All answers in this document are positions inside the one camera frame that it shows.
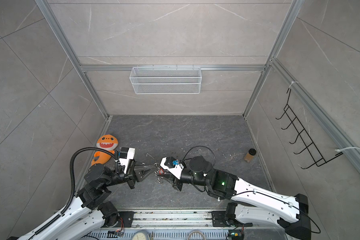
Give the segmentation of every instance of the white zip tie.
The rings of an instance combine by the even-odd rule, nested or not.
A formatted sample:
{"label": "white zip tie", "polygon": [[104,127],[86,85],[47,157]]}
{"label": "white zip tie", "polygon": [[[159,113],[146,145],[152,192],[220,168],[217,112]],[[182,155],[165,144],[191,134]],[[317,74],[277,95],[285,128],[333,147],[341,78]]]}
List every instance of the white zip tie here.
{"label": "white zip tie", "polygon": [[351,148],[355,148],[355,149],[359,149],[360,150],[360,147],[345,147],[345,148],[342,148],[342,149],[335,149],[336,152],[341,152],[343,150],[347,150],[347,149],[351,149]]}
{"label": "white zip tie", "polygon": [[294,83],[298,83],[298,82],[292,81],[288,88],[291,88],[292,84],[294,84]]}

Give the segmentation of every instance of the plush toy head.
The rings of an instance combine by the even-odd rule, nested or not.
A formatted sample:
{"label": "plush toy head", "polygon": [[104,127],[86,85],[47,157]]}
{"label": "plush toy head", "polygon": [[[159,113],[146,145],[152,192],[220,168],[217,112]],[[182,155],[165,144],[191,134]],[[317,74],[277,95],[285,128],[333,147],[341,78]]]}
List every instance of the plush toy head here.
{"label": "plush toy head", "polygon": [[99,140],[96,143],[96,146],[108,151],[114,150],[119,142],[117,139],[112,135],[104,135],[99,138]]}

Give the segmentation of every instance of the mesh basket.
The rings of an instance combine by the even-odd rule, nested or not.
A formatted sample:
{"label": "mesh basket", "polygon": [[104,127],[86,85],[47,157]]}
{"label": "mesh basket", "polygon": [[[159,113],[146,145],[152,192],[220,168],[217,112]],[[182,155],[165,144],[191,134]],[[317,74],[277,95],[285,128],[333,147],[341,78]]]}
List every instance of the mesh basket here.
{"label": "mesh basket", "polygon": [[202,71],[197,67],[135,67],[129,78],[136,94],[200,93]]}

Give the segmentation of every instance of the black hook rack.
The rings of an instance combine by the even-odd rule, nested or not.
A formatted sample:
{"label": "black hook rack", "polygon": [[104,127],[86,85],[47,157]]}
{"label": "black hook rack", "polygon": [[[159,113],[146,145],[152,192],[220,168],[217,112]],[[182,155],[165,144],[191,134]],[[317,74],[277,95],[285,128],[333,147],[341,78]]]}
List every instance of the black hook rack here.
{"label": "black hook rack", "polygon": [[[288,127],[290,127],[290,126],[292,125],[292,126],[295,128],[296,132],[298,133],[298,135],[296,136],[295,141],[294,141],[294,142],[289,142],[290,144],[295,144],[299,137],[301,138],[302,142],[304,143],[305,148],[304,148],[303,150],[301,150],[300,152],[294,152],[294,154],[300,154],[300,153],[302,153],[304,150],[307,149],[308,152],[309,152],[309,155],[312,157],[314,163],[311,164],[311,165],[309,165],[308,167],[302,167],[302,169],[308,169],[308,168],[312,167],[312,166],[315,165],[315,164],[316,164],[316,166],[320,167],[320,166],[322,166],[322,165],[324,165],[324,164],[332,161],[332,160],[335,159],[336,157],[341,156],[341,155],[343,154],[342,152],[339,152],[338,154],[336,154],[336,155],[335,155],[333,158],[331,158],[330,160],[326,160],[326,159],[323,157],[323,155],[321,154],[321,152],[320,152],[319,149],[317,148],[316,144],[313,142],[311,136],[309,135],[309,133],[307,132],[307,130],[305,129],[305,127],[301,124],[299,118],[296,116],[296,114],[294,113],[294,111],[292,110],[292,108],[291,108],[291,107],[289,106],[289,104],[288,104],[288,102],[289,102],[289,97],[291,96],[291,89],[290,89],[290,88],[288,88],[287,94],[288,94],[288,100],[287,100],[287,104],[286,104],[285,107],[283,108],[284,113],[281,115],[280,118],[276,118],[276,119],[277,119],[277,120],[280,120],[284,115],[286,115],[286,116],[288,117],[288,119],[291,121],[291,123],[290,123],[286,128],[281,128],[281,129],[286,130],[286,129],[288,129]],[[291,112],[293,113],[294,117],[293,117],[293,116],[291,117],[291,116],[288,115],[288,113],[287,113],[287,110],[288,110],[288,109],[291,110]],[[297,121],[300,123],[300,125],[302,126],[302,130],[301,130],[301,131],[298,131],[297,127],[295,126],[295,124],[294,124],[294,121],[295,121],[295,120],[297,120]],[[305,132],[305,133],[307,134],[307,136],[309,137],[309,139],[310,139],[310,141],[311,141],[311,143],[308,144],[308,145],[307,145],[307,143],[304,141],[304,139],[303,139],[302,136],[301,136],[301,134],[302,134],[303,132]],[[317,160],[317,161],[316,161],[315,158],[312,156],[311,150],[309,150],[309,148],[308,148],[308,147],[311,146],[311,145],[313,145],[313,146],[316,148],[317,152],[320,154],[320,159]]]}

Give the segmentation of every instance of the orange shark plush toy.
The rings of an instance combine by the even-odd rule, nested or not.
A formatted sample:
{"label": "orange shark plush toy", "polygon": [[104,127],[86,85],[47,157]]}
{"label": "orange shark plush toy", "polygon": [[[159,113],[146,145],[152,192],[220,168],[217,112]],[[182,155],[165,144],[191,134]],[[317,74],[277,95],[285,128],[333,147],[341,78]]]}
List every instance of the orange shark plush toy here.
{"label": "orange shark plush toy", "polygon": [[[114,136],[107,134],[99,138],[99,140],[96,143],[96,146],[104,150],[108,150],[111,153],[115,153],[114,149],[117,147],[118,144],[119,142]],[[96,163],[104,164],[108,162],[108,160],[110,159],[110,155],[104,152],[95,152],[93,156],[99,158],[97,160],[93,159],[91,166]]]}

